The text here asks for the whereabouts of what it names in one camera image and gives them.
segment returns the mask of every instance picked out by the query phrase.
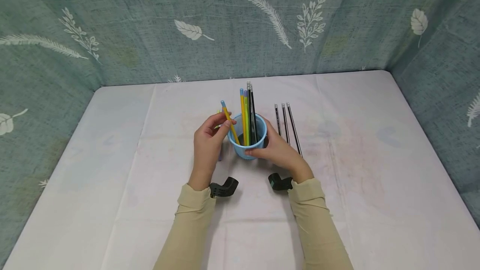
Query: table surface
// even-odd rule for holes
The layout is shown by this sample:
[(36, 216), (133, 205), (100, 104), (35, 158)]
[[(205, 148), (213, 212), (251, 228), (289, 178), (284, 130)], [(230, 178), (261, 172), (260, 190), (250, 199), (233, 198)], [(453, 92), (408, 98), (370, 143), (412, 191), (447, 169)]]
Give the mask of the table surface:
[[(356, 270), (478, 269), (480, 232), (388, 72), (250, 80), (274, 127), (274, 104), (290, 102)], [(99, 89), (4, 269), (151, 270), (190, 175), (193, 132), (220, 100), (240, 112), (246, 81)], [(203, 269), (301, 269), (288, 198), (268, 184), (274, 168), (223, 147), (213, 181), (240, 184), (217, 200)]]

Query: blue pencil cup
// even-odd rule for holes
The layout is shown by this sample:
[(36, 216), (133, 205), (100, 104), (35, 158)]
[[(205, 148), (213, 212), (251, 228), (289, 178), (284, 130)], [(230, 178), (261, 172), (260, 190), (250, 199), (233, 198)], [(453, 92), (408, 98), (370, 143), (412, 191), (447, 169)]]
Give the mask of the blue pencil cup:
[[(237, 121), (237, 124), (234, 125), (233, 127), (237, 132), (237, 135), (240, 140), (240, 144), (243, 144), (243, 120), (242, 120), (241, 114), (236, 115), (234, 119)], [(253, 144), (250, 146), (238, 145), (235, 142), (235, 138), (233, 137), (232, 131), (230, 130), (228, 132), (228, 140), (230, 141), (230, 143), (232, 143), (233, 148), (235, 149), (235, 152), (237, 153), (237, 155), (240, 156), (242, 159), (255, 160), (256, 157), (246, 155), (245, 150), (252, 149), (252, 148), (263, 148), (263, 143), (265, 142), (265, 137), (267, 136), (267, 124), (265, 123), (264, 119), (258, 114), (255, 115), (255, 119), (257, 121), (257, 135), (260, 138), (260, 140), (256, 144)]]

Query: leaf pattern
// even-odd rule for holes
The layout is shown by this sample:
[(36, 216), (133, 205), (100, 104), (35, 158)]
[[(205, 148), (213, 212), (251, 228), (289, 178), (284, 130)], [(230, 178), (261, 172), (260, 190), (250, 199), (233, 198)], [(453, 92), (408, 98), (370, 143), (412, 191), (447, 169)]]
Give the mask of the leaf pattern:
[(44, 189), (48, 184), (48, 179), (45, 179), (45, 180), (42, 180), (41, 182), (39, 182), (39, 186), (40, 188)]
[(467, 111), (468, 127), (472, 126), (472, 120), (476, 118), (478, 115), (480, 115), (480, 92), (477, 95), (477, 97), (475, 97), (470, 107), (468, 107), (468, 111)]
[(175, 79), (175, 83), (181, 83), (181, 78), (180, 76), (176, 75), (174, 76), (174, 79)]
[(248, 0), (252, 2), (254, 5), (257, 7), (261, 8), (262, 11), (264, 11), (267, 15), (270, 21), (273, 24), (273, 28), (275, 29), (275, 32), (277, 32), (278, 38), (288, 48), (292, 49), (290, 45), (288, 45), (288, 38), (287, 35), (285, 34), (285, 29), (283, 28), (282, 21), (280, 20), (279, 15), (277, 14), (277, 11), (268, 3), (266, 0)]
[(89, 54), (91, 54), (97, 62), (101, 64), (101, 62), (98, 60), (100, 55), (96, 53), (98, 51), (98, 45), (97, 40), (95, 37), (88, 37), (87, 33), (82, 30), (82, 28), (76, 27), (75, 20), (73, 20), (73, 15), (70, 14), (70, 11), (67, 8), (62, 9), (63, 13), (65, 16), (62, 17), (62, 19), (59, 19), (60, 22), (65, 25), (67, 28), (63, 31), (66, 33), (69, 33), (72, 35), (72, 38), (78, 42), (83, 48), (88, 51)]
[(414, 9), (412, 17), (410, 18), (410, 24), (413, 30), (413, 33), (420, 36), (418, 48), (420, 48), (420, 41), (421, 36), (423, 35), (424, 31), (427, 29), (428, 26), (428, 19), (427, 15), (420, 11), (419, 9)]
[(6, 37), (0, 37), (0, 45), (40, 45), (42, 47), (51, 49), (55, 52), (62, 53), (73, 58), (84, 58), (78, 52), (69, 49), (57, 42), (47, 39), (46, 37), (35, 36), (35, 35), (11, 35)]
[(0, 113), (0, 135), (11, 133), (13, 131), (13, 118), (21, 116), (27, 111), (28, 109), (24, 109), (22, 112), (19, 112), (12, 117), (7, 114)]
[(305, 4), (302, 5), (303, 15), (297, 15), (297, 19), (300, 22), (297, 23), (297, 29), (299, 30), (300, 34), (300, 43), (303, 44), (303, 52), (306, 52), (307, 46), (311, 45), (312, 39), (316, 39), (318, 37), (318, 33), (323, 32), (323, 28), (325, 27), (325, 23), (319, 24), (319, 21), (323, 20), (322, 12), (319, 11), (322, 8), (322, 4), (326, 0), (317, 0), (310, 1), (309, 6), (307, 7)]
[(174, 21), (180, 33), (184, 34), (185, 36), (189, 37), (192, 40), (198, 40), (198, 38), (201, 36), (206, 37), (207, 39), (212, 41), (215, 40), (215, 39), (212, 39), (211, 37), (208, 37), (202, 34), (202, 29), (196, 25), (187, 24), (183, 21), (178, 21), (178, 20), (174, 20)]

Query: beige sleeve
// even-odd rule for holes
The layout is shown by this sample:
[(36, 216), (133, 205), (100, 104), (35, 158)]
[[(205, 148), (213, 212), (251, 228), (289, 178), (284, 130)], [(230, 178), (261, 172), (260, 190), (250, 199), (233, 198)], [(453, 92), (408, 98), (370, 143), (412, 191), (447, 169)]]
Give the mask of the beige sleeve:
[(216, 201), (210, 197), (210, 188), (195, 191), (189, 185), (182, 187), (175, 220), (153, 270), (200, 269)]
[(316, 178), (288, 191), (303, 248), (304, 270), (353, 270)]

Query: hand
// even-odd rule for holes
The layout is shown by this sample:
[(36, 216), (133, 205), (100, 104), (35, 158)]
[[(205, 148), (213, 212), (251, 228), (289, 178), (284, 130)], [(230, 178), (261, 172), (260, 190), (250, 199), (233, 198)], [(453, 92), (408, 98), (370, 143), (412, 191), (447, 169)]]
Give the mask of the hand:
[(268, 145), (262, 149), (246, 150), (247, 155), (266, 159), (275, 165), (290, 171), (293, 180), (298, 184), (313, 178), (312, 169), (307, 162), (291, 147), (265, 118), (267, 124)]
[(195, 191), (206, 189), (212, 180), (222, 142), (231, 122), (224, 113), (211, 115), (193, 135), (193, 170), (188, 184)]

